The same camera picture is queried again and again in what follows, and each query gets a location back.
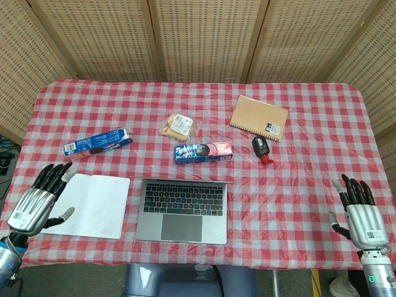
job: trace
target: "spiral notebook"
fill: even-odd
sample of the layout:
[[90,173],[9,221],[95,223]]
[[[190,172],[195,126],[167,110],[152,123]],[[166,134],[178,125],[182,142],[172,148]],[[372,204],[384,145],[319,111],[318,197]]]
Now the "spiral notebook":
[[230,125],[280,141],[288,110],[240,95]]

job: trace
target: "table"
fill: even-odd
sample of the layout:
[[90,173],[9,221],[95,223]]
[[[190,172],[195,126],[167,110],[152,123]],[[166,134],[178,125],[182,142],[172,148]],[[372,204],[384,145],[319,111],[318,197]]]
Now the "table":
[[[229,125],[240,94],[290,112],[283,139],[269,141],[273,165],[262,165],[254,155],[252,134]],[[196,142],[232,141],[233,159],[175,165],[173,147],[178,141],[158,131],[172,111],[203,121]],[[360,267],[356,248],[332,231],[327,215],[331,210],[340,223],[346,222],[330,183],[342,173],[372,187],[395,247],[395,209],[363,98],[346,84],[88,80],[49,84],[34,106],[2,213],[1,236],[8,234],[6,220],[38,172],[49,163],[67,160],[62,154],[64,144],[124,126],[133,128],[131,145],[76,162],[81,173],[131,178],[121,239],[38,235],[30,239],[24,265],[198,262],[258,269]],[[136,240],[143,176],[233,182],[228,193],[227,244]]]

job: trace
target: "robotic hand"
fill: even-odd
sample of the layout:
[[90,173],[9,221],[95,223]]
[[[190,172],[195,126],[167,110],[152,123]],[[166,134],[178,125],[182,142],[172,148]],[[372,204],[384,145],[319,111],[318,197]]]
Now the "robotic hand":
[[332,228],[360,249],[358,252],[372,297],[396,296],[396,277],[387,255],[389,239],[384,220],[376,206],[370,187],[342,175],[346,189],[336,180],[333,185],[340,194],[348,218],[349,230],[341,227],[333,212],[329,213]]
[[71,207],[60,217],[48,219],[66,184],[77,173],[77,170],[70,170],[65,174],[71,165],[54,167],[50,164],[44,168],[33,185],[22,194],[8,219],[12,232],[0,240],[0,295],[6,286],[12,286],[17,280],[22,256],[28,248],[28,237],[37,235],[43,228],[64,223],[73,214],[74,208]]

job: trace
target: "white notebook page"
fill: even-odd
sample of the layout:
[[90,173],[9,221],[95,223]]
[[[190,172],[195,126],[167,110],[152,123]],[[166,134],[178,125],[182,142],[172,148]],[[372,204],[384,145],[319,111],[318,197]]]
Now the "white notebook page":
[[42,233],[119,239],[123,228],[128,178],[76,174],[55,203],[50,218],[57,218],[69,207],[72,216],[62,225]]

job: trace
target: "blue cookie package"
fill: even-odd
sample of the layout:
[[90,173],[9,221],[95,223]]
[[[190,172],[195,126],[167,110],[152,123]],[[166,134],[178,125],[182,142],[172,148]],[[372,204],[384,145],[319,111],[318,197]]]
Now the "blue cookie package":
[[174,147],[176,164],[200,163],[229,160],[233,156],[231,142],[211,142],[209,144],[184,144]]

